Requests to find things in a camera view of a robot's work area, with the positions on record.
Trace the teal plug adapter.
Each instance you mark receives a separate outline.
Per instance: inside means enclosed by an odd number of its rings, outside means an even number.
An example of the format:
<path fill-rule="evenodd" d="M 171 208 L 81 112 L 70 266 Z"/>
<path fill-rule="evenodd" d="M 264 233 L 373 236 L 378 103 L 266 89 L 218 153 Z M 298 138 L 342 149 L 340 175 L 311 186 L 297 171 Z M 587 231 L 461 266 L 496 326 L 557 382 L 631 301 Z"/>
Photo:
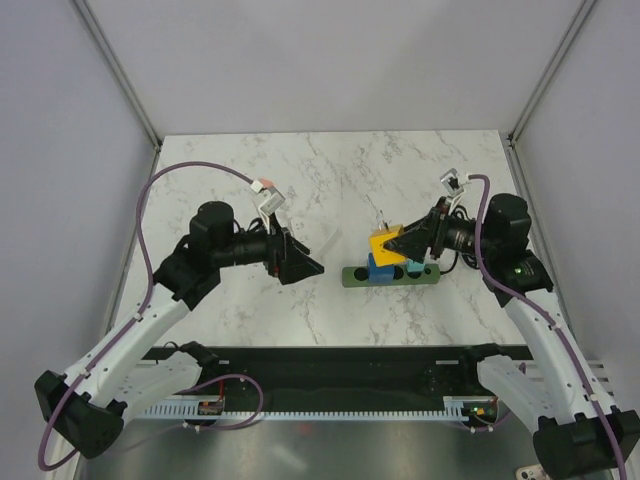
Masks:
<path fill-rule="evenodd" d="M 424 273 L 425 264 L 421 262 L 416 262 L 413 260 L 408 260 L 406 263 L 406 271 L 407 274 L 411 278 L 418 278 Z"/>

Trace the blue cube socket adapter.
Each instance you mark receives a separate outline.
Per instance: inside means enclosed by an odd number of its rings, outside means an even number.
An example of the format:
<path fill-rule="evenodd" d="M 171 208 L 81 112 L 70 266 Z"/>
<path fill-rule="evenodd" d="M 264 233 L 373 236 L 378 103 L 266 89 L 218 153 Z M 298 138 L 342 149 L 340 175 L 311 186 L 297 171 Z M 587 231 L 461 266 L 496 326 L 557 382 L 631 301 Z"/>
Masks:
<path fill-rule="evenodd" d="M 368 255 L 367 262 L 368 281 L 373 285 L 388 285 L 391 284 L 395 276 L 395 266 L 386 265 L 379 266 L 374 258 L 374 255 L 370 253 Z"/>

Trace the green power strip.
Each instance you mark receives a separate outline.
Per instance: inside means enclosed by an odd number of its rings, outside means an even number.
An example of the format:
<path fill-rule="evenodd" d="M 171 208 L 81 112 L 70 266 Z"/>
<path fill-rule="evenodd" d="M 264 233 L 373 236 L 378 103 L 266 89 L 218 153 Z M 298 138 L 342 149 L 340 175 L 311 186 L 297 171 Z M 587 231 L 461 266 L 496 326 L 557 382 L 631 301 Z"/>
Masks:
<path fill-rule="evenodd" d="M 344 267 L 341 273 L 341 284 L 344 288 L 370 287 L 406 287 L 435 285 L 441 279 L 441 272 L 437 265 L 426 265 L 424 273 L 418 278 L 411 278 L 405 265 L 395 265 L 395 276 L 391 284 L 373 285 L 368 281 L 367 266 Z"/>

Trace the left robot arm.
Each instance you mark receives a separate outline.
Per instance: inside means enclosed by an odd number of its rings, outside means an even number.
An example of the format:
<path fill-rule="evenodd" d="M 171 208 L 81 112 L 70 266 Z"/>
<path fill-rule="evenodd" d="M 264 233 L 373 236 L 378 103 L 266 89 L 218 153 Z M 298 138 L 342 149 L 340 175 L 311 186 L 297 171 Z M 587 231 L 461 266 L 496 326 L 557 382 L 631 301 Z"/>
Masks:
<path fill-rule="evenodd" d="M 227 267 L 261 263 L 283 285 L 321 275 L 323 266 L 275 216 L 268 225 L 235 230 L 233 208 L 221 201 L 201 205 L 189 231 L 149 273 L 145 296 L 130 319 L 58 374 L 43 372 L 34 384 L 47 425 L 73 453 L 93 459 L 106 452 L 131 417 L 163 398 L 194 389 L 208 393 L 219 382 L 213 354 L 191 342 L 168 366 L 157 365 L 131 385 L 137 363 L 170 328 L 195 310 L 221 282 Z"/>

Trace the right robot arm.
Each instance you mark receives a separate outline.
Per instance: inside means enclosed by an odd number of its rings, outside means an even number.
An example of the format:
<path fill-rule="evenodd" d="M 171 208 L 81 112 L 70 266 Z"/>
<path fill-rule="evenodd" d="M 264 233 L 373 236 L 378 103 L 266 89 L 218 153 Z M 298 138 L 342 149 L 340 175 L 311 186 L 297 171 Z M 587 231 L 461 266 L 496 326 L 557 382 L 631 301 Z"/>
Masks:
<path fill-rule="evenodd" d="M 553 479 L 616 469 L 639 442 L 639 415 L 621 409 L 602 386 L 557 304 L 553 282 L 529 249 L 531 217 L 513 194 L 483 197 L 478 216 L 454 216 L 448 198 L 407 225 L 371 239 L 376 263 L 437 259 L 446 250 L 471 255 L 487 288 L 520 331 L 542 376 L 536 385 L 496 345 L 475 347 L 458 368 L 467 392 L 498 397 L 532 435 L 539 463 Z"/>

